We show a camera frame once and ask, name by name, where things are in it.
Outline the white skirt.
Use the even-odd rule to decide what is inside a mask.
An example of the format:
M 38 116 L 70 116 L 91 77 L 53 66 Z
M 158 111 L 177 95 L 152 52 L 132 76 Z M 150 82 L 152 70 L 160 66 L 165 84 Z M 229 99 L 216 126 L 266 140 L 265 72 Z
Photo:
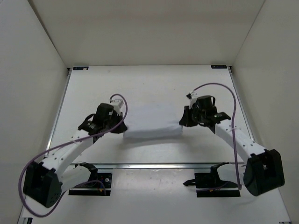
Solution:
M 129 109 L 124 120 L 125 140 L 154 140 L 182 135 L 175 108 L 170 104 L 148 104 Z

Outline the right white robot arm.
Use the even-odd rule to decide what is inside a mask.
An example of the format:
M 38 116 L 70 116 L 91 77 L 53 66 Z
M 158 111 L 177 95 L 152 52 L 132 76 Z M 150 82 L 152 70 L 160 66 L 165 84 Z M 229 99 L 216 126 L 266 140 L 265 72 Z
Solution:
M 196 186 L 200 191 L 212 192 L 222 187 L 235 188 L 241 185 L 253 196 L 284 186 L 283 165 L 277 150 L 268 150 L 246 136 L 226 113 L 217 111 L 215 97 L 197 97 L 189 93 L 187 98 L 190 104 L 184 107 L 179 124 L 209 128 L 232 147 L 234 155 L 240 157 L 244 165 L 218 163 L 211 166 L 208 173 L 195 174 L 193 180 L 184 183 L 185 186 Z

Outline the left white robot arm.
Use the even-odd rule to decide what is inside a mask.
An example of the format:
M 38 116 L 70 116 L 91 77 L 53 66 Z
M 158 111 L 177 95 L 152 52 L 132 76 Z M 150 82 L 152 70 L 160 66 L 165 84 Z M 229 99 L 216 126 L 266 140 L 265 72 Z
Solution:
M 70 164 L 106 133 L 127 131 L 121 108 L 126 101 L 120 98 L 101 103 L 96 113 L 88 115 L 72 135 L 69 145 L 54 149 L 41 162 L 32 161 L 26 169 L 23 193 L 46 208 L 52 207 L 60 196 L 77 185 L 92 186 L 97 182 L 96 167 L 81 162 Z

